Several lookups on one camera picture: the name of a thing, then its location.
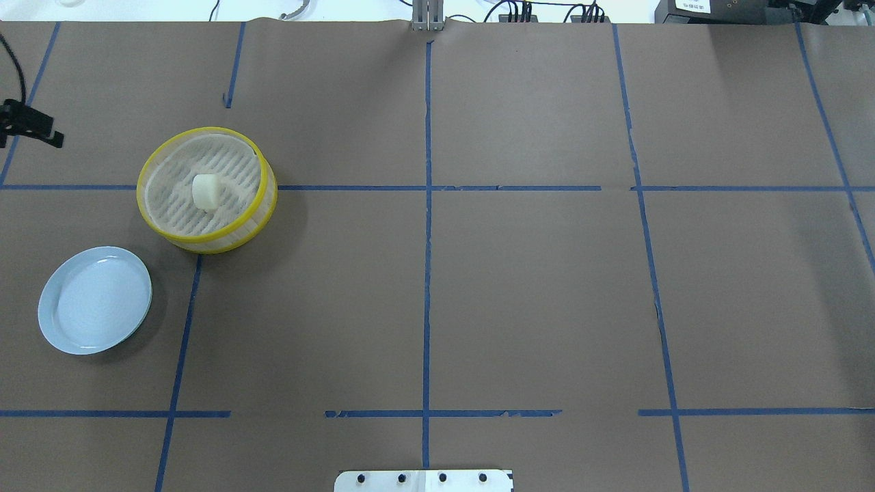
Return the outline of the light blue plate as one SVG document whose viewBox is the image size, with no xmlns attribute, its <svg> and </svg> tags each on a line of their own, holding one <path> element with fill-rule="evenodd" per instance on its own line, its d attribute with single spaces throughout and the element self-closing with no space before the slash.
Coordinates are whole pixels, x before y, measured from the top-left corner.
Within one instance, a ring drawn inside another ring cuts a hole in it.
<svg viewBox="0 0 875 492">
<path fill-rule="evenodd" d="M 90 248 L 59 265 L 38 299 L 40 332 L 69 355 L 93 355 L 132 336 L 151 305 L 150 272 L 116 246 Z"/>
</svg>

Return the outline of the white steamed bun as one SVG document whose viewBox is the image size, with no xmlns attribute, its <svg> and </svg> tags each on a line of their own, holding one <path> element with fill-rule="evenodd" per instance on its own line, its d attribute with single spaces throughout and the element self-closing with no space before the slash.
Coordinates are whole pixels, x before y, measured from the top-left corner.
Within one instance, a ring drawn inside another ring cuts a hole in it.
<svg viewBox="0 0 875 492">
<path fill-rule="evenodd" d="M 222 185 L 216 174 L 196 174 L 191 182 L 191 196 L 195 208 L 213 212 L 221 204 Z"/>
</svg>

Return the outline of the black box with label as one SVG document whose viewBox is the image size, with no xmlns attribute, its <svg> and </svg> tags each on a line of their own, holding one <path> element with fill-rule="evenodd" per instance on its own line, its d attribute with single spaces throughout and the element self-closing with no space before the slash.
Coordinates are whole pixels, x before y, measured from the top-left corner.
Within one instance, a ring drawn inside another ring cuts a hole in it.
<svg viewBox="0 0 875 492">
<path fill-rule="evenodd" d="M 654 8 L 656 24 L 794 24 L 797 13 L 778 1 L 660 1 Z"/>
</svg>

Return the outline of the yellow bamboo steamer basket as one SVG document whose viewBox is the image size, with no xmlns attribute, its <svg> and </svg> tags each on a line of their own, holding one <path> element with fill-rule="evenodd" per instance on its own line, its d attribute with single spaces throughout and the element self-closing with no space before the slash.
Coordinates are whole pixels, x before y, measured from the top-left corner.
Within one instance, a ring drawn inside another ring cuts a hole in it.
<svg viewBox="0 0 875 492">
<path fill-rule="evenodd" d="M 195 208 L 191 182 L 216 174 L 221 204 Z M 275 174 L 258 146 L 240 132 L 194 128 L 168 139 L 141 168 L 135 199 L 145 223 L 171 244 L 197 254 L 243 246 L 271 220 L 278 201 Z"/>
</svg>

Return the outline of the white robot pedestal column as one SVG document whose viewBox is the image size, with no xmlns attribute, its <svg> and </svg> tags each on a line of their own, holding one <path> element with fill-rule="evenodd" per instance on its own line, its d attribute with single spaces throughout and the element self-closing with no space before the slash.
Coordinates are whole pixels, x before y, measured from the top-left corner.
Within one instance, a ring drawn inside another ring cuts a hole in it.
<svg viewBox="0 0 875 492">
<path fill-rule="evenodd" d="M 513 472 L 494 468 L 345 471 L 334 491 L 513 491 Z"/>
</svg>

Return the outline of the aluminium frame post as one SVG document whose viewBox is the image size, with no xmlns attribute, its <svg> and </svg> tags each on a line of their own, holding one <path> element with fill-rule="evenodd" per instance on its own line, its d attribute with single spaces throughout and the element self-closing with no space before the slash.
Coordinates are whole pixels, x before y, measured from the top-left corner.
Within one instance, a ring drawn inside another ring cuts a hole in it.
<svg viewBox="0 0 875 492">
<path fill-rule="evenodd" d="M 446 27 L 443 0 L 411 0 L 413 31 L 443 31 Z"/>
</svg>

